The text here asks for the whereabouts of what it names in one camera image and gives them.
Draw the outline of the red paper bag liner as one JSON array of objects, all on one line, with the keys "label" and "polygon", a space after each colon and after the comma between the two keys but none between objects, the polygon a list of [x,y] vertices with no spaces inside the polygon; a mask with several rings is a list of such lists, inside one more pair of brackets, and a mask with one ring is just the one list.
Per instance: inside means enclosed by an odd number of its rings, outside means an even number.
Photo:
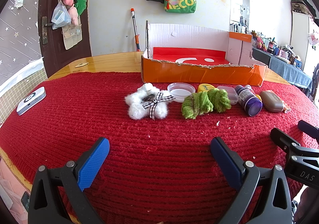
[{"label": "red paper bag liner", "polygon": [[229,64],[225,51],[202,48],[154,47],[153,58],[179,64],[215,66]]}]

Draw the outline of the purple bottle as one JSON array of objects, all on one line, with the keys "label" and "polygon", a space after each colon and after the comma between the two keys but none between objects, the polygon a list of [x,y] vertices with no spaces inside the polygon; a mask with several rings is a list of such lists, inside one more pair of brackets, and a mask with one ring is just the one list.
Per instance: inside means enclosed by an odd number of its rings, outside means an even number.
[{"label": "purple bottle", "polygon": [[235,91],[238,95],[238,103],[243,107],[248,116],[256,116],[262,110],[262,101],[256,97],[251,89],[237,85]]}]

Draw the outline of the clear round plastic dish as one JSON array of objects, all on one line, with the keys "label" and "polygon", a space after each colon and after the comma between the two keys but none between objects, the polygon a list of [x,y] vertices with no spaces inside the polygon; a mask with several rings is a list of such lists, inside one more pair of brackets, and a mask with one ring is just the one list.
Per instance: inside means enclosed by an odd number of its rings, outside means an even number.
[{"label": "clear round plastic dish", "polygon": [[168,85],[167,90],[174,97],[177,103],[183,103],[184,99],[195,93],[194,86],[184,82],[174,82]]}]

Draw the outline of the dark brown door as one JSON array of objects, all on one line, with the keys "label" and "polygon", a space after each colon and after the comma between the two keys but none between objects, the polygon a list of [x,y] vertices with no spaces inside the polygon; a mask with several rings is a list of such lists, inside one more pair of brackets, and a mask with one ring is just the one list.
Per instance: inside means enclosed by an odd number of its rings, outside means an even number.
[{"label": "dark brown door", "polygon": [[88,12],[84,10],[80,16],[82,23],[82,40],[69,50],[65,49],[63,43],[62,29],[53,30],[51,26],[43,26],[42,18],[51,22],[53,10],[58,0],[38,1],[38,32],[40,35],[40,50],[42,53],[45,71],[48,77],[59,71],[69,63],[92,56],[89,40]]}]

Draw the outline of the yellow capped small jar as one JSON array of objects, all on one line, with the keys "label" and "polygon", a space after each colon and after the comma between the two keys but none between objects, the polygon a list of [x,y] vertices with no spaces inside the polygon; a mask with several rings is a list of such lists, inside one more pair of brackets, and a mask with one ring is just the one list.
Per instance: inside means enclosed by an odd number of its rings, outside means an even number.
[{"label": "yellow capped small jar", "polygon": [[211,84],[199,84],[197,91],[198,92],[208,92],[209,90],[214,89],[215,87]]}]

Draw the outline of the red knitted table cloth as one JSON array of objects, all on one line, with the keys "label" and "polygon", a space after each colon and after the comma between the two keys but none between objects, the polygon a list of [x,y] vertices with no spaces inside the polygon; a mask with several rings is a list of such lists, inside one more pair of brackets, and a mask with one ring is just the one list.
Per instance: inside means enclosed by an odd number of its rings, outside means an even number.
[{"label": "red knitted table cloth", "polygon": [[132,120],[125,96],[141,87],[138,73],[74,73],[45,81],[46,97],[1,127],[1,149],[28,181],[37,168],[77,160],[100,137],[110,153],[85,190],[106,223],[216,223],[236,191],[210,152],[219,136],[242,159],[259,167],[284,165],[285,154],[270,138],[277,127],[302,146],[317,142],[297,127],[318,125],[318,109],[295,86],[264,82],[254,91],[274,91],[288,113],[262,110],[250,117],[240,105],[224,113],[185,119],[181,104],[169,105],[165,119]]}]

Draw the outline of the clear square plastic case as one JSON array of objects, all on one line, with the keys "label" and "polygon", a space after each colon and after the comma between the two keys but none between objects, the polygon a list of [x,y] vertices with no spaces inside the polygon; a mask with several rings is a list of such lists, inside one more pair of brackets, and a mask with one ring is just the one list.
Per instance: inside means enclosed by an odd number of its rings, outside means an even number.
[{"label": "clear square plastic case", "polygon": [[225,90],[228,94],[228,99],[230,100],[231,105],[235,105],[238,103],[238,95],[233,87],[228,86],[218,86],[219,90]]}]

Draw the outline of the white power bank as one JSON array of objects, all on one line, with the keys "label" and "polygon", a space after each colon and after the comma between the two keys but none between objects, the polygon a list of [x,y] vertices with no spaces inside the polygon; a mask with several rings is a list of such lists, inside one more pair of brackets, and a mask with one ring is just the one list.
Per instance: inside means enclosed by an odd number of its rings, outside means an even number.
[{"label": "white power bank", "polygon": [[46,91],[45,88],[42,86],[32,93],[30,93],[27,97],[22,99],[16,109],[16,112],[18,115],[24,114],[26,111],[28,111],[30,108],[35,106],[37,103],[42,101],[46,97]]}]

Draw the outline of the pink plush toy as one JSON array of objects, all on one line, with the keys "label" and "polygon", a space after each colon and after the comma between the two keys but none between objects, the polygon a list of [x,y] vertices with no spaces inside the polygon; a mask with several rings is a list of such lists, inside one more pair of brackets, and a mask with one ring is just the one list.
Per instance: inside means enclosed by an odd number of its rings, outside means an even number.
[{"label": "pink plush toy", "polygon": [[68,13],[71,17],[72,25],[78,26],[78,12],[74,6],[74,0],[61,0],[62,3],[67,7]]}]

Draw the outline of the orange cardboard box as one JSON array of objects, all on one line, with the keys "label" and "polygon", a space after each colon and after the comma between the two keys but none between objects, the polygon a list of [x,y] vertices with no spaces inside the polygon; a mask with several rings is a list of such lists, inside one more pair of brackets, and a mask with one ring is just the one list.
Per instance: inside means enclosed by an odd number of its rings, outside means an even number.
[{"label": "orange cardboard box", "polygon": [[146,23],[144,82],[262,86],[267,65],[252,56],[252,35],[201,26]]}]

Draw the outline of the white fluffy star hair clip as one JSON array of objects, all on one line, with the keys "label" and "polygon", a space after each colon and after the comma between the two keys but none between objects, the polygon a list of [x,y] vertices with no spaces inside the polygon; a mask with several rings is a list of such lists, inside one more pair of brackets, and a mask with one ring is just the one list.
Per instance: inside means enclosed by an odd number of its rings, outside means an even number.
[{"label": "white fluffy star hair clip", "polygon": [[175,100],[175,97],[169,91],[160,90],[147,82],[124,100],[129,107],[130,118],[140,120],[149,117],[155,120],[164,119],[168,115],[168,104]]}]

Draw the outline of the green fluffy scrunchie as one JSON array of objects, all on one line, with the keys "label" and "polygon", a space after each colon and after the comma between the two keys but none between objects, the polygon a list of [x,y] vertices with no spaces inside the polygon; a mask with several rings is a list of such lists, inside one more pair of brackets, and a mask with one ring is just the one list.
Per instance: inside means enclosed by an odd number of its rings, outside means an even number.
[{"label": "green fluffy scrunchie", "polygon": [[213,111],[213,104],[209,100],[207,92],[192,93],[186,97],[181,106],[181,112],[185,119],[196,119],[198,115],[203,115]]},{"label": "green fluffy scrunchie", "polygon": [[213,88],[208,91],[208,98],[213,104],[214,110],[218,113],[225,112],[231,108],[230,100],[226,90]]}]

